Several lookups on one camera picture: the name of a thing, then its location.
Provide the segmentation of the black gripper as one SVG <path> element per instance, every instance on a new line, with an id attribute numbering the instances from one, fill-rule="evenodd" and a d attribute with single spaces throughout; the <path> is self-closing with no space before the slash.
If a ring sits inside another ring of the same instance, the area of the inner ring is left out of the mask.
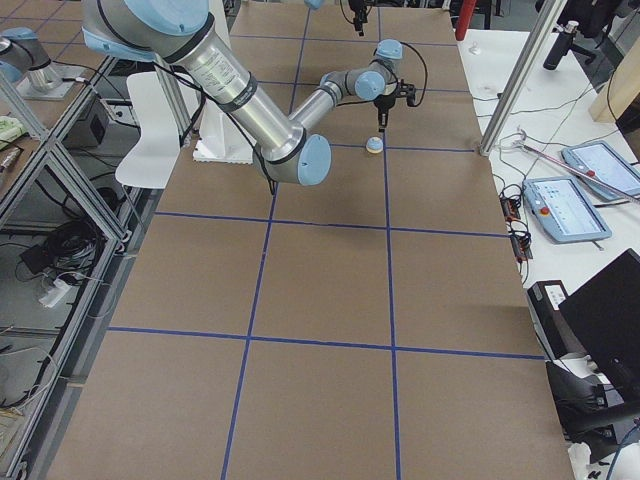
<path id="1" fill-rule="evenodd" d="M 396 99 L 397 93 L 392 92 L 390 94 L 380 95 L 373 101 L 373 104 L 378 111 L 377 119 L 379 133 L 384 133 L 386 131 L 386 128 L 388 126 L 389 112 L 394 108 Z"/>
<path id="2" fill-rule="evenodd" d="M 366 0 L 349 0 L 348 4 L 353 13 L 354 30 L 362 37 L 364 35 L 363 23 L 367 22 L 369 2 Z"/>

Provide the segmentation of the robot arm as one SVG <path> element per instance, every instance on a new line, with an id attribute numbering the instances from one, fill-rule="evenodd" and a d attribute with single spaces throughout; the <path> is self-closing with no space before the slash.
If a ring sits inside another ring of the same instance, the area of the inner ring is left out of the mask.
<path id="1" fill-rule="evenodd" d="M 304 1 L 304 4 L 310 10 L 314 11 L 320 9 L 325 3 L 325 0 Z M 375 6 L 375 2 L 366 0 L 348 0 L 347 4 L 350 10 L 350 14 L 346 13 L 343 1 L 339 1 L 338 4 L 341 14 L 346 22 L 353 27 L 354 31 L 359 37 L 363 37 L 365 35 L 364 26 L 368 23 L 369 13 Z"/>
<path id="2" fill-rule="evenodd" d="M 313 186 L 328 175 L 329 141 L 311 133 L 347 96 L 384 105 L 400 90 L 403 46 L 378 43 L 368 66 L 330 72 L 285 115 L 215 31 L 206 1 L 85 1 L 86 45 L 116 58 L 178 65 L 255 141 L 253 164 L 269 181 Z"/>

